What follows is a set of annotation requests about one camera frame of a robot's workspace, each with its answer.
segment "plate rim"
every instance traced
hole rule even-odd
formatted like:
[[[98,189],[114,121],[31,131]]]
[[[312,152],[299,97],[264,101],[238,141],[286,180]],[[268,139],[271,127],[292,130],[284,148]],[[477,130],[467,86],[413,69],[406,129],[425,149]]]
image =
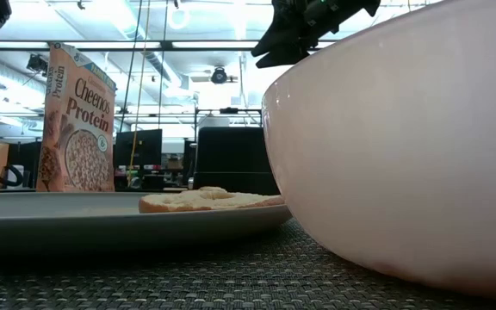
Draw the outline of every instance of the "plate rim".
[[[120,194],[120,195],[140,195],[143,193],[15,193],[14,195],[107,195],[107,194]],[[138,218],[154,218],[154,217],[187,217],[191,214],[230,214],[230,213],[252,213],[254,211],[264,210],[278,210],[284,209],[289,212],[286,204],[251,207],[251,208],[227,208],[221,210],[196,210],[196,211],[180,211],[180,212],[155,212],[155,213],[137,213],[137,214],[108,214],[108,215],[65,215],[65,216],[0,216],[0,221],[48,221],[48,220],[116,220],[116,219],[138,219]]]

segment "black monitor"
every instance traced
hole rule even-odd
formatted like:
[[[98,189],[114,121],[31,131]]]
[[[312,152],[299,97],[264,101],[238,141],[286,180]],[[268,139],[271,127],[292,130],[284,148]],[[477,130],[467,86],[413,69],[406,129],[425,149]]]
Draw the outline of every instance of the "black monitor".
[[[114,150],[114,166],[129,166],[133,149],[134,132],[118,133]],[[137,132],[133,165],[141,169],[145,165],[162,164],[162,129]]]
[[[261,127],[204,127],[198,133],[194,189],[279,195]]]
[[[40,152],[41,142],[9,144],[7,164],[20,164],[24,171],[30,171],[28,179],[24,180],[25,187],[35,188]]]

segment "cable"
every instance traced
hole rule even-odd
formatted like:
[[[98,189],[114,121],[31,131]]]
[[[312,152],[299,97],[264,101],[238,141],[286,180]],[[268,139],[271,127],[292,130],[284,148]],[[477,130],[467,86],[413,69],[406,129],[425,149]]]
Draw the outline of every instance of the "cable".
[[[165,14],[164,14],[164,38],[168,32],[168,10],[170,9],[169,0],[165,2]],[[160,115],[162,114],[162,87],[164,86],[164,79],[162,74],[164,73],[164,56],[165,50],[162,51],[162,65],[160,66],[160,93],[158,94],[158,129],[160,129]]]
[[[380,16],[381,16],[381,15],[382,15],[382,11],[380,11],[380,14],[376,14],[376,17],[375,17],[375,19],[372,21],[372,23],[370,24],[369,28],[370,28],[370,27],[373,27],[373,26],[376,24],[376,22],[378,21],[378,19],[380,18]]]
[[[148,27],[149,27],[149,21],[151,20],[151,0],[148,0],[148,9],[146,10],[146,26],[145,26],[145,31],[148,33]],[[141,61],[141,78],[139,81],[139,96],[137,97],[137,114],[135,115],[135,131],[133,132],[133,148],[131,150],[131,158],[129,159],[129,172],[127,173],[127,186],[131,186],[131,179],[132,179],[132,174],[131,170],[133,168],[133,158],[135,156],[135,147],[137,145],[137,130],[138,130],[138,121],[139,121],[139,110],[140,110],[140,105],[141,105],[141,95],[143,92],[143,76],[145,75],[145,55],[146,55],[146,40],[147,37],[145,37],[145,45],[143,46],[143,59]]]
[[[240,98],[241,101],[244,101],[245,108],[248,109],[248,107],[249,107],[250,104],[246,100],[245,87],[244,87],[244,81],[245,80],[244,80],[244,75],[242,73],[243,70],[244,70],[244,66],[245,66],[244,54],[242,52],[240,52],[240,54],[239,54],[239,69],[240,69],[239,86],[240,86],[240,96],[239,96],[239,98]],[[256,119],[254,119],[254,117],[252,115],[250,115],[248,112],[245,112],[245,113],[246,113],[246,115],[248,115],[257,124]]]
[[[133,46],[137,43],[137,38],[139,35],[139,25],[141,24],[141,6],[143,6],[143,0],[139,0],[139,14],[137,15],[137,27],[135,28],[135,40],[133,41]],[[129,93],[129,81],[131,80],[131,71],[133,70],[133,59],[135,58],[135,49],[131,51],[131,63],[129,64],[129,73],[127,74],[127,85],[126,85],[126,98],[124,99],[124,106],[121,112],[121,121],[120,121],[120,131],[124,125],[124,119],[126,118],[127,111],[127,94]]]
[[[36,73],[34,73],[34,75],[33,75],[33,76],[31,76],[31,77],[30,77],[30,78],[29,78],[26,82],[24,82],[24,84],[23,84],[22,86],[24,86],[24,85],[26,85],[28,82],[30,82],[30,81],[32,80],[32,78],[35,78],[35,76],[36,76],[36,75],[38,75],[38,74],[40,74],[40,72],[41,72],[41,71],[37,71]]]

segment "security camera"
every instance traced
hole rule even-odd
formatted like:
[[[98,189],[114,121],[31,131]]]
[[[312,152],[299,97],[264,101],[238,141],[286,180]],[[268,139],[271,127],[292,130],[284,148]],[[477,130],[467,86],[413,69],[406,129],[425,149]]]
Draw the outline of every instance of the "security camera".
[[[214,84],[223,84],[227,81],[227,74],[225,73],[225,68],[217,67],[214,70],[214,74],[212,74],[212,83]]]
[[[36,74],[41,72],[41,76],[46,78],[48,65],[49,64],[47,63],[47,61],[44,60],[40,55],[31,54],[30,60],[26,65],[26,69],[35,72]]]

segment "textured placemat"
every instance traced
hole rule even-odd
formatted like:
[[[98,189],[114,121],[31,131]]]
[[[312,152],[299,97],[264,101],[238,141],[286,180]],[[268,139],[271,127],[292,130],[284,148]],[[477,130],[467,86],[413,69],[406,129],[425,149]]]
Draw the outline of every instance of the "textured placemat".
[[[211,247],[44,261],[0,266],[0,309],[496,309],[346,262],[294,220]]]

